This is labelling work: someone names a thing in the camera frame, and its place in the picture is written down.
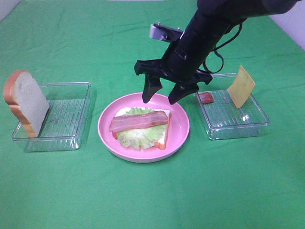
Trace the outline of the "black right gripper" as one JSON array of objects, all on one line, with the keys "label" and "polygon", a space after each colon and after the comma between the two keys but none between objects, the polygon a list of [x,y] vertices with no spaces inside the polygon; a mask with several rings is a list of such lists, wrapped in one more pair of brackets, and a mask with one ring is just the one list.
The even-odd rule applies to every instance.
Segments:
[{"label": "black right gripper", "polygon": [[197,92],[199,87],[196,83],[209,84],[213,79],[211,74],[199,69],[206,54],[202,47],[196,47],[193,42],[184,44],[176,40],[169,44],[162,58],[137,60],[134,66],[136,75],[145,73],[143,102],[148,103],[163,88],[160,77],[176,83],[168,96],[170,104]]}]

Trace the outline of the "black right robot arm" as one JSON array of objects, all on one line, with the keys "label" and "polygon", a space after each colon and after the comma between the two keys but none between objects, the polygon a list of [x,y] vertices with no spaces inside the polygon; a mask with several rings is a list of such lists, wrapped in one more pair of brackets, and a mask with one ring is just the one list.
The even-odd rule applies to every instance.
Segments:
[{"label": "black right robot arm", "polygon": [[211,74],[199,67],[225,34],[247,18],[283,14],[295,4],[295,0],[199,0],[184,31],[152,24],[150,36],[169,42],[169,46],[161,59],[138,60],[134,66],[136,75],[145,75],[143,102],[149,102],[162,88],[162,78],[175,83],[168,96],[170,104],[197,92],[198,82],[212,80]]}]

